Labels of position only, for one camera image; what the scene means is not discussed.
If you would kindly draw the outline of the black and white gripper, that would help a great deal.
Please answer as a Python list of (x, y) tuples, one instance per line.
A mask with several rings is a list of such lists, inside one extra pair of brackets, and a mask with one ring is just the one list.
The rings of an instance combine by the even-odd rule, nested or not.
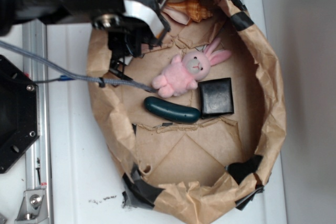
[(93, 19), (92, 25), (108, 33), (112, 57), (139, 57), (142, 45), (150, 49), (162, 44), (171, 30), (161, 10), (167, 0), (117, 0), (121, 10), (111, 10)]

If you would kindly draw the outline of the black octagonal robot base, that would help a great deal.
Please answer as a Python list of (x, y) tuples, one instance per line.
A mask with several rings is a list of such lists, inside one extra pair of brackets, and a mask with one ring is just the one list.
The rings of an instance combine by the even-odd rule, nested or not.
[(36, 83), (1, 55), (1, 174), (39, 137), (37, 98)]

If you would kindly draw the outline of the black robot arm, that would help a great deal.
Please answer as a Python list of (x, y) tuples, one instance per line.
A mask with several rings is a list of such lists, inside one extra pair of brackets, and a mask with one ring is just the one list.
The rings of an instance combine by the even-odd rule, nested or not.
[(161, 10), (167, 0), (1, 0), (1, 35), (13, 25), (90, 23), (106, 31), (114, 59), (139, 57), (142, 46), (160, 46), (171, 30)]

